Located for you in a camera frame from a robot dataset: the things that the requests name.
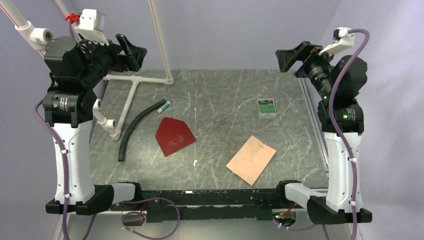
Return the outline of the green glue stick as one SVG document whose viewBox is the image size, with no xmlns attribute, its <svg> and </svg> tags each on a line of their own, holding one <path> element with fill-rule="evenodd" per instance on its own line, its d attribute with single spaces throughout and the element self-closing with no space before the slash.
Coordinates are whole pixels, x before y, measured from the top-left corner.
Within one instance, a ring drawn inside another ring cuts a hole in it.
<svg viewBox="0 0 424 240">
<path fill-rule="evenodd" d="M 165 111 L 170 106 L 170 104 L 171 104 L 170 101 L 166 101 L 160 108 L 157 109 L 157 112 L 159 114 L 161 114 L 163 111 Z"/>
</svg>

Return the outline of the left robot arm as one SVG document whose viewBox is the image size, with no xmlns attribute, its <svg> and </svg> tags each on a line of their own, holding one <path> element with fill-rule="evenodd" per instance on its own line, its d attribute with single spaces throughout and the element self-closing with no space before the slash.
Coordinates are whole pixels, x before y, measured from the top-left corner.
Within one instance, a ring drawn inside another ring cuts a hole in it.
<svg viewBox="0 0 424 240">
<path fill-rule="evenodd" d="M 90 216 L 123 203 L 131 210 L 144 203 L 136 182 L 97 185 L 90 169 L 90 133 L 97 101 L 94 87 L 109 72 L 136 72 L 147 50 L 133 45 L 124 34 L 117 43 L 108 40 L 75 40 L 61 36 L 46 45 L 44 62 L 51 84 L 42 100 L 41 123 L 50 132 L 56 158 L 57 185 L 52 200 L 45 205 L 49 214 Z"/>
</svg>

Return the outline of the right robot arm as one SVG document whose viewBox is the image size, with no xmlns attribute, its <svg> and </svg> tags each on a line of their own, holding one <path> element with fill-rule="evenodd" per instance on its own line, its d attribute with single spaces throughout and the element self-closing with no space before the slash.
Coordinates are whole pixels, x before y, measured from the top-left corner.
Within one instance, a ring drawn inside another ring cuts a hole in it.
<svg viewBox="0 0 424 240">
<path fill-rule="evenodd" d="M 370 223 L 373 215 L 364 207 L 356 165 L 365 120 L 356 96 L 367 82 L 368 66 L 352 55 L 332 66 L 332 57 L 321 50 L 320 45 L 303 41 L 293 49 L 279 49 L 275 55 L 283 73 L 300 61 L 294 75 L 309 79 L 321 98 L 317 113 L 327 147 L 328 189 L 321 193 L 298 180 L 282 180 L 275 200 L 282 208 L 295 203 L 306 209 L 316 225 Z"/>
</svg>

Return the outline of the tan letter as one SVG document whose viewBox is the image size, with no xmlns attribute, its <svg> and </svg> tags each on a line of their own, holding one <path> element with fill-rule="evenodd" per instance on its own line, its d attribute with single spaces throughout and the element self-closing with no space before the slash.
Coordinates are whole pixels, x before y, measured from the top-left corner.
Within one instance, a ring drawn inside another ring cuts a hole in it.
<svg viewBox="0 0 424 240">
<path fill-rule="evenodd" d="M 253 186 L 275 153 L 275 149 L 251 135 L 226 167 Z"/>
</svg>

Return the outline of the red envelope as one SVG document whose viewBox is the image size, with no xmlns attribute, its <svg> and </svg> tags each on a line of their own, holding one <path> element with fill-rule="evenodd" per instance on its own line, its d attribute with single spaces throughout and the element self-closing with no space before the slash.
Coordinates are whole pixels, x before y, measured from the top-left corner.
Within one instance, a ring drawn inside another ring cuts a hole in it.
<svg viewBox="0 0 424 240">
<path fill-rule="evenodd" d="M 196 142 L 188 125 L 179 119 L 164 117 L 156 131 L 155 139 L 165 157 Z"/>
</svg>

